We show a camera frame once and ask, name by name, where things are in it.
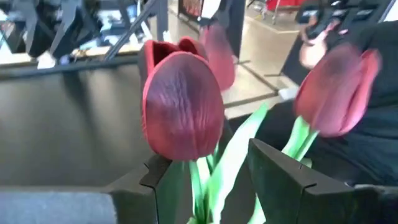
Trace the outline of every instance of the flower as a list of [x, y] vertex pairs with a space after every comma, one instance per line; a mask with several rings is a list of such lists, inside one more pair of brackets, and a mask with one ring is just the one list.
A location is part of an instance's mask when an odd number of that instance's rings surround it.
[[214, 23], [204, 28], [200, 36], [212, 69], [221, 91], [227, 90], [235, 81], [233, 52], [224, 28]]
[[213, 153], [220, 139], [224, 106], [208, 62], [175, 47], [149, 43], [149, 69], [142, 96], [144, 135], [156, 153], [196, 160]]
[[360, 55], [350, 44], [328, 53], [308, 74], [295, 99], [295, 112], [321, 136], [341, 136], [366, 111], [380, 57], [376, 50]]

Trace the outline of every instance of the tiled floor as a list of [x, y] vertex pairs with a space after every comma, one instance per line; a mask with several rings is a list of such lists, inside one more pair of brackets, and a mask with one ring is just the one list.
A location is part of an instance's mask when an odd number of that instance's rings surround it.
[[[252, 113], [261, 104], [269, 107], [281, 101], [277, 90], [295, 86], [287, 77], [277, 76], [297, 36], [298, 27], [291, 15], [281, 15], [276, 25], [262, 21], [253, 8], [246, 10], [240, 61], [234, 85], [223, 93], [226, 116], [233, 118]], [[176, 2], [169, 6], [169, 29], [173, 41], [188, 35], [198, 37], [197, 26], [177, 17]]]

